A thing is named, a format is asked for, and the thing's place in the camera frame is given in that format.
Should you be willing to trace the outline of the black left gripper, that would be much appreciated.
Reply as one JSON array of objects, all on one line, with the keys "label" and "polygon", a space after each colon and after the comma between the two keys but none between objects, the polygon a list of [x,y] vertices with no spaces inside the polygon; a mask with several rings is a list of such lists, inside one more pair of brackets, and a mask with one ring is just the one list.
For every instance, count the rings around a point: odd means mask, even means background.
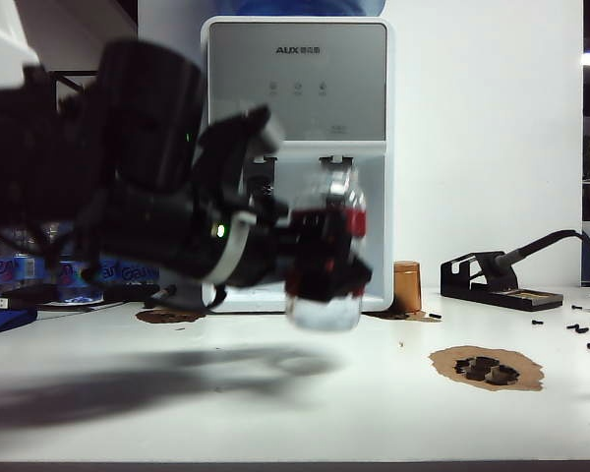
[{"label": "black left gripper", "polygon": [[102,250],[200,282],[249,287],[275,270],[270,228],[289,225],[295,243],[287,295],[331,301],[364,294],[372,270],[353,247],[366,235],[363,210],[295,210],[290,221],[289,205],[273,195],[253,194],[249,205],[118,191],[104,212]]}]

